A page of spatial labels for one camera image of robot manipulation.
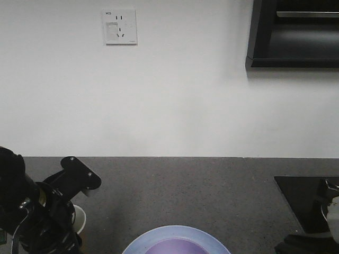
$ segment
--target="white cup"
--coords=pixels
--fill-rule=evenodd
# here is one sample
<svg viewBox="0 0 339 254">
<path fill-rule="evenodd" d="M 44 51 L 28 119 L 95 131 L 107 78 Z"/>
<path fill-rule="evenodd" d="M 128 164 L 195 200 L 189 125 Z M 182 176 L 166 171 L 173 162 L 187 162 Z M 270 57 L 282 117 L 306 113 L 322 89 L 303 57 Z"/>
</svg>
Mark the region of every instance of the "white cup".
<svg viewBox="0 0 339 254">
<path fill-rule="evenodd" d="M 86 213 L 80 206 L 74 205 L 74 209 L 75 209 L 75 220 L 73 223 L 73 229 L 75 232 L 80 234 L 86 224 Z"/>
</svg>

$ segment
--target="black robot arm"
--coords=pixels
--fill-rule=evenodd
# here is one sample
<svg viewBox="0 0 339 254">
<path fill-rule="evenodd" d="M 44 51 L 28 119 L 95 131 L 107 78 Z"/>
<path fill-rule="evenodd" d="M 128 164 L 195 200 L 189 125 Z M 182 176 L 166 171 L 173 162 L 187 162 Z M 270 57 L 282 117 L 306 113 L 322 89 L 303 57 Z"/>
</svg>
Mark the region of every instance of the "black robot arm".
<svg viewBox="0 0 339 254">
<path fill-rule="evenodd" d="M 76 157 L 64 158 L 61 166 L 62 171 L 34 182 L 22 156 L 0 147 L 0 228 L 13 236 L 12 254 L 19 242 L 29 254 L 81 254 L 70 200 L 97 189 L 101 179 Z"/>
</svg>

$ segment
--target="purple plate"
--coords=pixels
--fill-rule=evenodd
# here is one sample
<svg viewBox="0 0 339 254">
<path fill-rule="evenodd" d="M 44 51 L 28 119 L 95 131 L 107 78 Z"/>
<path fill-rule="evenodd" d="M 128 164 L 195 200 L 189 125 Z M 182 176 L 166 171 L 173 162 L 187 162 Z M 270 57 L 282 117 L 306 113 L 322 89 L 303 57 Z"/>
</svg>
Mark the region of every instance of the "purple plate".
<svg viewBox="0 0 339 254">
<path fill-rule="evenodd" d="M 134 240 L 123 254 L 230 254 L 213 236 L 189 226 L 163 226 Z"/>
</svg>

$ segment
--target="gray countertop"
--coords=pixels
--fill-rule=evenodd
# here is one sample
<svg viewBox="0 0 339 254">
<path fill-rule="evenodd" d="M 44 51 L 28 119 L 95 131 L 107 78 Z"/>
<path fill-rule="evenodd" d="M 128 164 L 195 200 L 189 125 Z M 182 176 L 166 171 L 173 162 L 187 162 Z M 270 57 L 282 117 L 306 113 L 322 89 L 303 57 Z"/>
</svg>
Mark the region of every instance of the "gray countertop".
<svg viewBox="0 0 339 254">
<path fill-rule="evenodd" d="M 61 158 L 26 157 L 37 182 Z M 144 232 L 187 225 L 219 239 L 232 254 L 274 253 L 301 231 L 273 176 L 337 176 L 337 159 L 82 157 L 102 178 L 92 197 L 72 201 L 87 214 L 85 254 L 121 254 Z M 9 253 L 9 243 L 0 246 Z"/>
</svg>

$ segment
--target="electrical socket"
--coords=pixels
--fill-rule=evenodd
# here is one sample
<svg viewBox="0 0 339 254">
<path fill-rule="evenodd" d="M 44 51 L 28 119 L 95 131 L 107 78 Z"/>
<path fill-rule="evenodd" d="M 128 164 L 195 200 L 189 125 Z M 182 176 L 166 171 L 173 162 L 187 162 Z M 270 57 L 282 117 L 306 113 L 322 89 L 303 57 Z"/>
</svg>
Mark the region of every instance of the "electrical socket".
<svg viewBox="0 0 339 254">
<path fill-rule="evenodd" d="M 134 9 L 103 10 L 102 25 L 106 44 L 138 44 Z"/>
</svg>

